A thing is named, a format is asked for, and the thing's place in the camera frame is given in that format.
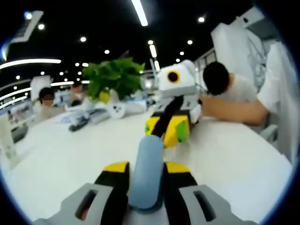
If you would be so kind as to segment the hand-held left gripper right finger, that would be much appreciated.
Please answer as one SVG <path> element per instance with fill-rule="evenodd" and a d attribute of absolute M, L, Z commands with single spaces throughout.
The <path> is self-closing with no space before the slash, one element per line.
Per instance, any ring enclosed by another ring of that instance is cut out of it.
<path fill-rule="evenodd" d="M 198 185 L 180 163 L 165 162 L 163 193 L 170 225 L 255 225 L 233 214 L 229 202 L 207 185 Z"/>

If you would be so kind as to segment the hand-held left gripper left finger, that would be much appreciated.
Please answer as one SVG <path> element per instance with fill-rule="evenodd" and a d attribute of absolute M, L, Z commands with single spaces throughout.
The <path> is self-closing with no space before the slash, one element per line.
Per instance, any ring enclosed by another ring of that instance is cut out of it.
<path fill-rule="evenodd" d="M 36 225 L 121 225 L 128 207 L 129 162 L 106 166 L 94 183 L 66 197 L 60 210 Z"/>

